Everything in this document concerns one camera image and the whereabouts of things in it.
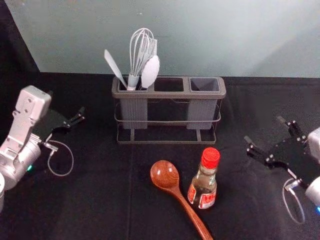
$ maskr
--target red bottle cap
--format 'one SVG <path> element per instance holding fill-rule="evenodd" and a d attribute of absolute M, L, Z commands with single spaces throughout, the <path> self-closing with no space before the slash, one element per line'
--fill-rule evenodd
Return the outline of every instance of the red bottle cap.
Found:
<path fill-rule="evenodd" d="M 203 150 L 201 163 L 207 169 L 215 169 L 220 160 L 220 153 L 213 147 L 207 147 Z"/>

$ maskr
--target bottle label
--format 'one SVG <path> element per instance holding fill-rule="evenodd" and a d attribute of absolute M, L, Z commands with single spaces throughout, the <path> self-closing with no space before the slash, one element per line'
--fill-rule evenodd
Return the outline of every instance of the bottle label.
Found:
<path fill-rule="evenodd" d="M 189 200 L 189 202 L 191 204 L 194 204 L 196 193 L 197 193 L 197 191 L 196 191 L 194 185 L 190 184 L 190 187 L 189 187 L 189 190 L 188 190 L 188 200 Z"/>
<path fill-rule="evenodd" d="M 200 197 L 199 208 L 207 209 L 215 203 L 215 200 L 216 200 L 216 191 L 202 194 Z"/>

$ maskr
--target gray utensil holder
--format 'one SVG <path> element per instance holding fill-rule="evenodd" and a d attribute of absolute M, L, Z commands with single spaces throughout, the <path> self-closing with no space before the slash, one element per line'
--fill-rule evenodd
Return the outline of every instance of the gray utensil holder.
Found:
<path fill-rule="evenodd" d="M 221 77 L 159 76 L 147 90 L 135 91 L 125 90 L 115 77 L 112 96 L 116 100 L 118 137 L 119 131 L 124 129 L 130 130 L 130 140 L 123 143 L 212 144 L 216 141 L 215 129 L 221 118 L 220 106 L 225 95 Z M 159 119 L 154 119 L 153 115 L 158 115 Z M 135 133 L 147 131 L 149 126 L 184 126 L 186 131 L 196 131 L 196 140 L 136 140 Z M 203 141 L 200 130 L 210 130 L 212 126 L 214 140 Z"/>

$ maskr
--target kitchen utensil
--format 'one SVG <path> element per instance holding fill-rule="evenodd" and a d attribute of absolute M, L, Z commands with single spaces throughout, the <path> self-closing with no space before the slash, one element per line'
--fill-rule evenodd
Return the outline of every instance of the kitchen utensil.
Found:
<path fill-rule="evenodd" d="M 125 88 L 127 88 L 127 84 L 126 84 L 124 78 L 122 77 L 122 74 L 121 74 L 121 72 L 120 72 L 115 60 L 113 59 L 113 57 L 111 56 L 110 52 L 108 52 L 107 49 L 104 50 L 104 59 L 109 64 L 109 66 L 112 69 L 114 75 L 116 75 L 116 77 L 118 79 L 120 79 L 120 81 L 123 84 L 123 86 Z"/>
<path fill-rule="evenodd" d="M 160 68 L 160 60 L 157 55 L 151 57 L 141 73 L 141 86 L 145 89 L 150 87 L 156 80 Z"/>
<path fill-rule="evenodd" d="M 172 194 L 180 201 L 202 239 L 213 240 L 213 237 L 210 235 L 204 223 L 182 196 L 179 188 L 179 173 L 176 167 L 166 160 L 157 161 L 151 167 L 150 176 L 154 185 Z"/>
<path fill-rule="evenodd" d="M 129 46 L 130 73 L 127 90 L 136 89 L 142 68 L 148 59 L 157 52 L 157 42 L 153 33 L 147 28 L 140 28 L 133 33 Z"/>

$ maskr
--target wooden spoon handle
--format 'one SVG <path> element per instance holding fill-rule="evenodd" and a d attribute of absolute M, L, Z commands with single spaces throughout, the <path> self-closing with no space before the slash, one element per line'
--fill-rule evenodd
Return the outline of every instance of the wooden spoon handle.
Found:
<path fill-rule="evenodd" d="M 195 211 L 192 209 L 192 207 L 189 205 L 189 203 L 186 201 L 184 196 L 180 193 L 176 196 L 180 203 L 183 205 L 185 211 L 188 213 L 190 219 L 192 220 L 193 224 L 195 225 L 197 231 L 199 232 L 200 236 L 203 240 L 214 240 L 211 236 L 210 232 L 204 225 L 204 223 L 201 221 L 201 219 L 198 217 L 198 215 L 195 213 Z"/>

